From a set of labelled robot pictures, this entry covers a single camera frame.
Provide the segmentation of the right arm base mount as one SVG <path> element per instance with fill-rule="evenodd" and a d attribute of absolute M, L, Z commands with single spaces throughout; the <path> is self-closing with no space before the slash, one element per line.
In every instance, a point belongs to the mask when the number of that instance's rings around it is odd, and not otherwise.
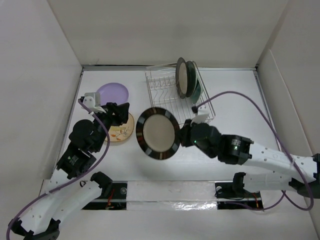
<path fill-rule="evenodd" d="M 243 205 L 255 210 L 264 208 L 260 192 L 235 192 L 232 182 L 215 182 L 214 186 L 218 210 L 246 209 Z"/>

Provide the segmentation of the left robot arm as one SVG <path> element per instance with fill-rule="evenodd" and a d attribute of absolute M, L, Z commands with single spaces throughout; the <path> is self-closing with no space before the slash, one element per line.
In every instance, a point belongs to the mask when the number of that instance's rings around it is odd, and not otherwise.
<path fill-rule="evenodd" d="M 46 191 L 28 203 L 9 222 L 6 239 L 15 233 L 25 240 L 55 240 L 67 217 L 93 199 L 104 199 L 111 194 L 113 181 L 99 171 L 73 197 L 66 198 L 69 186 L 89 174 L 102 161 L 93 154 L 98 153 L 105 140 L 110 139 L 111 127 L 127 123 L 130 104 L 108 102 L 103 106 L 90 107 L 81 99 L 78 103 L 94 119 L 82 119 L 74 124 L 69 135 L 70 143 L 57 162 Z"/>

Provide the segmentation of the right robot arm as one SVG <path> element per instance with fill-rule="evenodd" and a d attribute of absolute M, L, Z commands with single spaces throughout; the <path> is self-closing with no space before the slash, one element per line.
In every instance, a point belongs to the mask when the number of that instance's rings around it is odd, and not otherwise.
<path fill-rule="evenodd" d="M 319 154 L 309 157 L 286 154 L 243 136 L 221 134 L 214 126 L 190 119 L 177 135 L 183 147 L 196 146 L 211 159 L 270 171 L 269 174 L 235 173 L 231 191 L 237 197 L 266 190 L 296 191 L 303 197 L 320 197 Z"/>

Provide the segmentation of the tan plate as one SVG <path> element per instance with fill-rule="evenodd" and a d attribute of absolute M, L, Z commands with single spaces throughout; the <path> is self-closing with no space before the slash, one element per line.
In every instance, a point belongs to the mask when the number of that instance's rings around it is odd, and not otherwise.
<path fill-rule="evenodd" d="M 135 119 L 131 113 L 128 114 L 126 123 L 120 126 L 111 126 L 108 130 L 111 143 L 120 143 L 126 141 L 135 129 Z"/>

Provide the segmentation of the teal rectangular plate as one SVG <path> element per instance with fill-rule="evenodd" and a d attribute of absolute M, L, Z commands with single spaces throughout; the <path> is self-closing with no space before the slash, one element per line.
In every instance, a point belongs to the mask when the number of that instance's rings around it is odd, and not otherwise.
<path fill-rule="evenodd" d="M 200 81 L 198 80 L 196 83 L 195 90 L 190 97 L 192 104 L 195 105 L 198 102 L 201 95 L 202 95 L 202 85 L 201 85 Z"/>

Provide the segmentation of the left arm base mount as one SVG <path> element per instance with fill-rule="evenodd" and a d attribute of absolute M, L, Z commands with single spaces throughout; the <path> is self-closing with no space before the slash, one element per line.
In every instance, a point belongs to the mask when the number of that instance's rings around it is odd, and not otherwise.
<path fill-rule="evenodd" d="M 128 183 L 124 181 L 116 181 L 112 184 L 110 192 L 106 196 L 100 196 L 86 206 L 82 210 L 126 210 L 127 209 L 127 193 Z"/>

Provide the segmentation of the teal round flower plate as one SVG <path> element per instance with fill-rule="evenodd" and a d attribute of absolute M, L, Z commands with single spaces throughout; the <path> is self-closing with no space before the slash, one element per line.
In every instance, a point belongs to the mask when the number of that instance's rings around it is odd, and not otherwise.
<path fill-rule="evenodd" d="M 186 97 L 189 98 L 193 95 L 196 86 L 197 86 L 197 74 L 196 74 L 196 68 L 192 61 L 186 62 L 187 67 L 187 91 L 186 91 Z"/>

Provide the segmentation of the black rimmed patterned plate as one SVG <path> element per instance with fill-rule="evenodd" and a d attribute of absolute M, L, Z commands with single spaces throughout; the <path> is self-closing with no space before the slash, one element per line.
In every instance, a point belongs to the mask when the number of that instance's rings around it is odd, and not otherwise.
<path fill-rule="evenodd" d="M 135 135 L 142 151 L 155 160 L 171 158 L 179 149 L 180 126 L 167 109 L 151 107 L 139 116 Z"/>

